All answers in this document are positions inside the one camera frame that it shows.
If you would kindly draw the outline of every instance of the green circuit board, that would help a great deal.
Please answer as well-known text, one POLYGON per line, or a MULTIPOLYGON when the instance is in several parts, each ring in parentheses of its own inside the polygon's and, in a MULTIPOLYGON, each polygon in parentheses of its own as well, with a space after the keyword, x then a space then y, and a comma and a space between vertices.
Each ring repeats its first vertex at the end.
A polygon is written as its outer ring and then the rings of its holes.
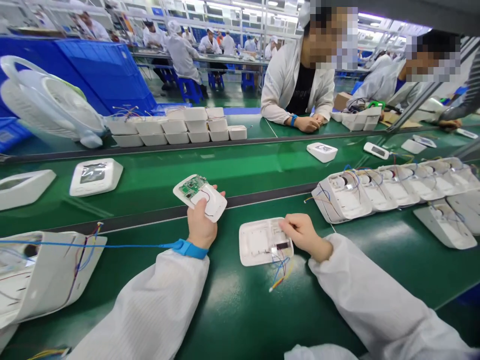
POLYGON ((197 175, 190 180, 184 182, 180 186, 180 191, 187 199, 191 199, 196 193, 200 191, 200 189, 205 185, 208 184, 206 178, 203 176, 197 175))

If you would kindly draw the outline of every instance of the blue plastic crate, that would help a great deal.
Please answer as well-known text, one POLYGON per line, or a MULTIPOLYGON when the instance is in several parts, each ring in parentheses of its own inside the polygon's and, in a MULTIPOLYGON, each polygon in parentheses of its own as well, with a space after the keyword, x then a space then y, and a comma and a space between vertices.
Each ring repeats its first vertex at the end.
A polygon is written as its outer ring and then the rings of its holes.
POLYGON ((0 153, 28 139, 33 134, 18 123, 16 117, 0 117, 0 153))

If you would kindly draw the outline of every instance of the fan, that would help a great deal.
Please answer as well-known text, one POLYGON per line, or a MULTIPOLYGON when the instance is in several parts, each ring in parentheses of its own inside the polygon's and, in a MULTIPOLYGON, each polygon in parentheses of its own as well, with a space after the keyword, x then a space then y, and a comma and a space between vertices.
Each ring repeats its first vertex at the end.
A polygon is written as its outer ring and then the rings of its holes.
POLYGON ((8 77, 0 95, 8 108, 23 122, 46 133, 70 138, 87 148, 102 146, 103 116, 62 80, 21 57, 0 57, 8 77), (17 71, 16 64, 28 69, 17 71))

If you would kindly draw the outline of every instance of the blue stool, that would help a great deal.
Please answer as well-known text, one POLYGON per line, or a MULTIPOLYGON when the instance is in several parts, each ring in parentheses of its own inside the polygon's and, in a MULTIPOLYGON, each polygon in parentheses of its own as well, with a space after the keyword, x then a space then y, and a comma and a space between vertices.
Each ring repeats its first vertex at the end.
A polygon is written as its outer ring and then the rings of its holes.
MULTIPOLYGON (((220 75, 220 83, 221 83, 221 87, 225 89, 224 77, 222 75, 220 75)), ((215 86, 216 86, 215 75, 213 75, 211 72, 208 73, 208 85, 210 85, 211 88, 215 90, 215 86)))
POLYGON ((178 77, 178 87, 180 88, 181 97, 184 102, 187 102, 187 99, 189 99, 191 102, 198 104, 200 100, 204 99, 200 86, 192 79, 178 77))
POLYGON ((241 89, 245 91, 247 87, 251 86, 255 89, 255 77, 252 73, 241 73, 241 89))

